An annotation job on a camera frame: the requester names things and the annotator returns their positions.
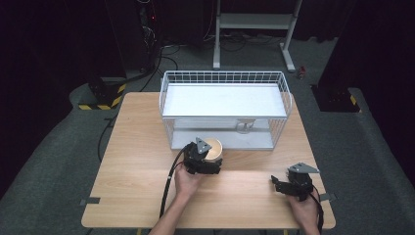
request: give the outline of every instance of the human hand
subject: human hand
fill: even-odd
[[[185,200],[191,199],[196,191],[198,191],[204,176],[204,174],[191,174],[187,172],[183,164],[179,164],[174,174],[176,197]]]
[[[318,193],[313,190],[312,195],[318,199]],[[297,197],[286,195],[293,210],[294,218],[301,226],[306,235],[320,234],[318,231],[318,210],[317,204],[308,196],[307,199],[300,202]]]

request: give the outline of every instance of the cable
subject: cable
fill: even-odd
[[[313,185],[315,191],[317,192],[318,195],[318,201],[317,199],[314,197],[314,195],[312,195],[311,193],[309,193],[308,195],[311,196],[311,198],[314,200],[314,202],[317,204],[317,210],[318,210],[318,223],[317,223],[317,228],[318,231],[320,232],[320,234],[322,234],[322,230],[323,230],[323,223],[324,223],[324,212],[323,212],[323,208],[321,207],[321,200],[320,200],[320,194],[318,193],[317,188]]]
[[[147,2],[145,2],[145,1],[141,1],[141,0],[137,0],[137,2],[146,4],[146,3],[149,3],[149,2],[150,2],[150,0],[147,0]]]
[[[179,66],[177,65],[176,61],[174,61],[173,59],[171,59],[169,57],[164,57],[164,56],[162,56],[161,58],[171,60],[176,65],[176,70],[177,71],[179,70]]]
[[[103,140],[104,137],[104,133],[106,132],[106,130],[108,128],[113,128],[114,126],[111,126],[111,124],[113,123],[113,120],[116,119],[116,117],[118,116],[118,114],[116,114],[113,118],[105,118],[105,120],[108,121],[107,126],[104,128],[103,132],[101,133],[100,139],[98,141],[98,160],[100,161],[100,163],[103,161],[102,157],[101,157],[101,141]]]
[[[123,84],[126,84],[128,82],[131,82],[131,81],[135,81],[135,80],[144,78],[144,77],[148,76],[152,71],[154,71],[154,70],[147,70],[143,74],[140,74],[140,75],[137,75],[137,76],[134,76],[134,77],[131,77],[131,78],[122,80],[122,81],[113,81],[113,82],[108,81],[108,82],[106,82],[106,84],[108,84],[108,85],[123,85]]]
[[[204,42],[208,42],[208,41],[214,39],[215,37],[216,37],[215,35],[209,35],[208,38],[204,39]]]
[[[164,193],[162,195],[161,208],[160,208],[160,217],[162,217],[162,215],[164,214],[165,200],[167,199],[168,188],[170,187],[171,177],[173,176],[174,170],[179,165],[179,164],[176,164],[177,160],[180,158],[180,156],[183,154],[183,152],[187,148],[189,148],[190,145],[191,144],[188,144],[183,149],[180,150],[180,152],[176,156],[176,159],[174,160],[173,164],[171,165],[171,169],[170,169],[170,172],[168,173],[167,181],[165,182]]]
[[[242,44],[242,46],[241,47],[239,47],[239,48],[237,48],[237,49],[233,49],[233,50],[230,50],[230,49],[226,49],[225,47],[223,47],[222,45],[220,46],[220,48],[222,49],[222,50],[224,50],[224,51],[227,51],[227,52],[237,52],[237,51],[240,51],[240,50],[242,50],[246,45],[247,45],[247,41],[246,40],[244,40],[243,41],[244,43]]]
[[[92,230],[94,230],[94,229],[93,228],[88,229],[88,231],[85,233],[85,235],[91,234]]]
[[[153,30],[147,26],[143,26],[143,32],[144,32],[144,42],[147,46],[147,53],[151,53],[151,48],[153,48],[153,45],[156,41],[156,34],[153,32]]]
[[[246,40],[247,40],[247,44],[249,44],[249,45],[271,45],[271,44],[280,42],[283,38],[284,37],[269,36],[268,39],[266,39],[265,41],[258,42],[258,41],[252,41],[252,40],[249,40],[249,39],[259,39],[259,37],[249,37],[249,38],[246,38]]]
[[[178,164],[176,164],[176,165],[174,166],[174,169],[176,169],[176,168],[177,168],[177,166],[178,166],[178,165],[181,165],[181,164],[183,164],[183,161],[182,161],[182,162],[180,162],[180,163],[178,163]]]
[[[157,66],[156,66],[156,68],[153,70],[153,73],[152,73],[152,75],[150,76],[150,78],[146,81],[146,84],[144,84],[144,86],[138,91],[138,92],[142,92],[146,87],[147,87],[147,85],[149,84],[149,82],[150,82],[150,80],[153,78],[153,76],[156,74],[156,72],[159,70],[159,66],[160,66],[160,63],[161,63],[161,58],[159,58],[159,61],[158,61],[158,63],[157,63]]]
[[[214,15],[214,1],[211,1],[211,15],[210,15],[210,22],[208,24],[208,28],[207,28],[207,33],[204,36],[204,40],[205,38],[207,38],[208,33],[210,32],[210,28],[211,28],[211,23],[213,22],[213,15]]]
[[[177,47],[177,50],[175,50],[175,51],[173,51],[173,52],[171,52],[171,53],[163,54],[163,55],[164,55],[164,56],[173,55],[174,53],[177,53],[178,51],[180,51],[180,48],[181,48],[182,46],[185,46],[185,45],[168,45],[168,46],[163,46],[163,47],[162,47],[162,49],[165,49],[165,48],[170,48],[170,47]]]
[[[164,74],[162,74],[161,70],[157,70],[157,72],[159,73],[160,76],[164,76]]]

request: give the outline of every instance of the hazard stripe tape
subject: hazard stripe tape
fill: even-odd
[[[122,93],[125,90],[126,84],[121,85],[116,93],[116,98],[110,104],[79,104],[81,110],[111,110],[115,109],[121,101]]]
[[[350,95],[350,101],[351,103],[355,106],[357,104],[356,99],[354,98],[354,96]]]

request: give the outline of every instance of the white wire basket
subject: white wire basket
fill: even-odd
[[[291,109],[281,71],[175,70],[162,79],[160,112],[171,149],[199,137],[224,149],[272,150]]]

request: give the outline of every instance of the white metal frame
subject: white metal frame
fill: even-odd
[[[164,73],[159,105],[172,149],[213,136],[225,149],[271,150],[292,96],[280,71],[176,70]]]
[[[280,48],[287,65],[288,71],[295,71],[288,47],[290,46],[294,28],[302,0],[297,0],[292,14],[221,14],[220,0],[217,0],[216,29],[213,51],[213,69],[220,70],[220,29],[221,28],[258,28],[258,29],[286,29],[285,42],[280,43]]]

